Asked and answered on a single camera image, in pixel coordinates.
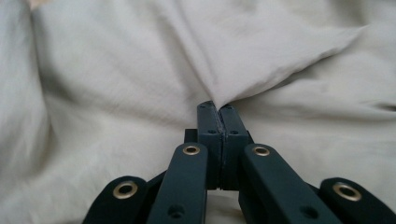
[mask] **white bedsheet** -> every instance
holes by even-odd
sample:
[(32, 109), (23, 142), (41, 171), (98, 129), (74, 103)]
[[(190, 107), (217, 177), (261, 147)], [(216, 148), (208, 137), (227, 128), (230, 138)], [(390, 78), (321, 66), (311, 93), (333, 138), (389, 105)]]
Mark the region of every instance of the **white bedsheet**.
[[(396, 210), (396, 3), (0, 1), (0, 222), (80, 223), (166, 169), (195, 107), (233, 102), (308, 183)], [(243, 223), (210, 192), (206, 223)]]

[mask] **metal grommet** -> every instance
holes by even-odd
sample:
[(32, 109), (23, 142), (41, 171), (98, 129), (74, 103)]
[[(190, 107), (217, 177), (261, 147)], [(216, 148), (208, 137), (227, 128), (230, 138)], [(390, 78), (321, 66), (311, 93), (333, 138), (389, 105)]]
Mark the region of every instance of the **metal grommet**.
[(253, 152), (258, 156), (268, 156), (270, 154), (270, 150), (265, 147), (254, 147)]
[(361, 199), (361, 193), (348, 184), (338, 182), (332, 186), (332, 189), (342, 198), (352, 202), (357, 202)]
[(134, 181), (123, 181), (113, 190), (113, 196), (118, 199), (127, 199), (137, 193), (137, 185)]
[(199, 153), (199, 151), (200, 151), (200, 149), (198, 147), (194, 147), (194, 146), (188, 146), (188, 147), (183, 148), (184, 154), (187, 154), (189, 156), (196, 155)]

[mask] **hole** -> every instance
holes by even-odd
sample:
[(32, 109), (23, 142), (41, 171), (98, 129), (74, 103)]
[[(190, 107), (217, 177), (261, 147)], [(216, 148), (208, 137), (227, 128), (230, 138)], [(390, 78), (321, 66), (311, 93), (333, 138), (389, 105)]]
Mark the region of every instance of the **hole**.
[(253, 151), (258, 156), (268, 156), (270, 154), (270, 150), (268, 150), (268, 148), (265, 147), (254, 147)]
[(340, 188), (341, 192), (347, 196), (355, 196), (355, 192), (352, 189)]
[(123, 181), (113, 190), (113, 196), (117, 199), (127, 199), (137, 193), (137, 185), (134, 181)]
[(190, 153), (194, 153), (194, 152), (196, 152), (196, 148), (195, 147), (188, 147), (188, 148), (186, 148), (186, 151), (187, 152), (190, 152)]
[(129, 185), (122, 186), (119, 189), (119, 192), (122, 193), (122, 194), (126, 194), (126, 193), (128, 193), (130, 191), (132, 191), (132, 186), (129, 186)]
[(317, 219), (319, 217), (319, 214), (317, 210), (313, 207), (310, 206), (302, 206), (300, 207), (300, 212), (307, 218), (310, 219)]
[(352, 202), (357, 202), (361, 199), (361, 193), (348, 184), (338, 182), (332, 186), (332, 189), (342, 198)]
[(189, 147), (183, 148), (184, 154), (187, 154), (190, 156), (198, 154), (199, 151), (200, 151), (200, 149), (198, 147), (189, 146)]
[(173, 204), (168, 209), (168, 216), (172, 219), (179, 219), (184, 216), (184, 207), (180, 204)]

